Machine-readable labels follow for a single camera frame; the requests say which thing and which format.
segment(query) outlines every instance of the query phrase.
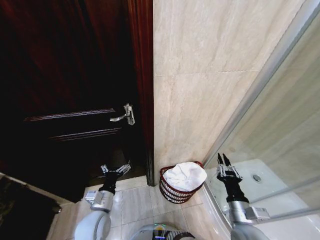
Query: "door lock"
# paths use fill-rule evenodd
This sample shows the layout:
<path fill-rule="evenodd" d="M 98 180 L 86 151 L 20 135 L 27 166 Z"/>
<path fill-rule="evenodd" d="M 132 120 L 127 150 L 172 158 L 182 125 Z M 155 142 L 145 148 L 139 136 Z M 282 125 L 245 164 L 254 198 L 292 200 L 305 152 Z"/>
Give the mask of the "door lock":
<path fill-rule="evenodd" d="M 135 124 L 135 117 L 134 117 L 134 111 L 132 110 L 132 105 L 127 103 L 123 107 L 125 110 L 125 114 L 122 116 L 110 118 L 110 122 L 118 122 L 122 119 L 126 119 L 129 125 Z"/>

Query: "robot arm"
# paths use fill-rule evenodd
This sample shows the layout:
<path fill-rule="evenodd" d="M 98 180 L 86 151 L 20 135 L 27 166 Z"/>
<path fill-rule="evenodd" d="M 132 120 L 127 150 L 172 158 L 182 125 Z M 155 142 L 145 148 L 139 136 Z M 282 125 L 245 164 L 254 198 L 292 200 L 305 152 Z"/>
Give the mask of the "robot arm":
<path fill-rule="evenodd" d="M 75 240 L 101 240 L 106 239 L 110 231 L 110 211 L 112 210 L 113 198 L 116 193 L 116 181 L 126 174 L 130 164 L 125 164 L 118 169 L 108 169 L 101 166 L 105 180 L 99 191 L 88 191 L 84 199 L 90 204 L 89 215 L 85 216 L 76 226 Z"/>
<path fill-rule="evenodd" d="M 218 153 L 216 178 L 224 183 L 227 192 L 226 201 L 230 207 L 229 214 L 233 227 L 231 240 L 268 240 L 261 230 L 253 226 L 257 222 L 270 218 L 267 210 L 250 206 L 249 200 L 239 186 L 242 177 L 226 155 L 222 155 L 224 162 Z"/>

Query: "white towel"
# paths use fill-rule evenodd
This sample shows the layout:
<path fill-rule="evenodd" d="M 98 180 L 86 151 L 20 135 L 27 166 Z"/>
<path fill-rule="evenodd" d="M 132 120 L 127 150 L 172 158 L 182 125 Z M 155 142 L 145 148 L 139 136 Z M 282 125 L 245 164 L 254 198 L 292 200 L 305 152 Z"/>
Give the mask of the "white towel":
<path fill-rule="evenodd" d="M 206 180 L 207 173 L 194 162 L 184 162 L 167 170 L 163 177 L 171 187 L 179 191 L 190 192 Z"/>

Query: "tiled floor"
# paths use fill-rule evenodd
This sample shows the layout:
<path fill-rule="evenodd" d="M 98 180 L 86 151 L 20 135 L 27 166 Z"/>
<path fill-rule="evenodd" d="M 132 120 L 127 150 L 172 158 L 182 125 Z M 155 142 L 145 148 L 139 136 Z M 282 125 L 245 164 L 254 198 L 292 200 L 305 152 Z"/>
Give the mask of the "tiled floor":
<path fill-rule="evenodd" d="M 106 240 L 129 240 L 139 228 L 153 223 L 190 231 L 205 240 L 216 237 L 199 192 L 186 203 L 173 204 L 161 195 L 159 186 L 147 186 L 145 176 L 119 181 L 116 190 L 110 215 L 111 230 Z M 77 223 L 90 211 L 84 199 L 64 205 L 54 218 L 47 240 L 72 240 Z"/>

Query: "shower enclosure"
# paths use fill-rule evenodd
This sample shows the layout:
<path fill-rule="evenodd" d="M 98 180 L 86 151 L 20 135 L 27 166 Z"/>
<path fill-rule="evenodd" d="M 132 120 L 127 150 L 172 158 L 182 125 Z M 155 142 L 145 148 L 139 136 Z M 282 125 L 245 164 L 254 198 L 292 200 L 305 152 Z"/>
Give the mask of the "shower enclosure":
<path fill-rule="evenodd" d="M 318 12 L 319 1 L 304 3 L 207 156 L 204 186 L 227 225 L 218 153 L 236 166 L 250 203 L 268 210 L 269 229 L 281 225 L 289 228 L 282 237 L 320 239 Z M 283 239 L 263 225 L 271 239 Z"/>

